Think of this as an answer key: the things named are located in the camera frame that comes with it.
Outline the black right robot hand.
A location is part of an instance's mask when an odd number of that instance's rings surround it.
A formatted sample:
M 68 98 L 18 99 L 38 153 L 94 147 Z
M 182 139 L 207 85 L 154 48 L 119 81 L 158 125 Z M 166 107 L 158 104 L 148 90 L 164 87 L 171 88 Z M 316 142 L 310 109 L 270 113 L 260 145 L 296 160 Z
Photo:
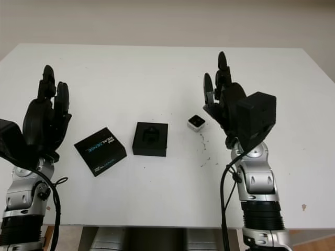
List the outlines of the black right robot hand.
M 238 140 L 236 103 L 246 98 L 246 94 L 239 83 L 232 81 L 230 66 L 224 52 L 221 51 L 218 55 L 215 85 L 210 75 L 205 73 L 203 89 L 203 109 L 218 122 L 226 134 L 226 147 L 232 149 Z

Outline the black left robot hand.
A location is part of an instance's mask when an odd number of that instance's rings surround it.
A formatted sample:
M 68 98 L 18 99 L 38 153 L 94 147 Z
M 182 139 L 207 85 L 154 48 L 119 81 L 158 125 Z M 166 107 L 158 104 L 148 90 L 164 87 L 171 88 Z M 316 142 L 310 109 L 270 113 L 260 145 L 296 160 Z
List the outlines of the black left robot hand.
M 56 84 L 53 68 L 46 65 L 37 98 L 30 102 L 23 122 L 26 143 L 39 157 L 49 158 L 55 163 L 59 160 L 56 150 L 65 138 L 72 117 L 69 104 L 67 83 Z

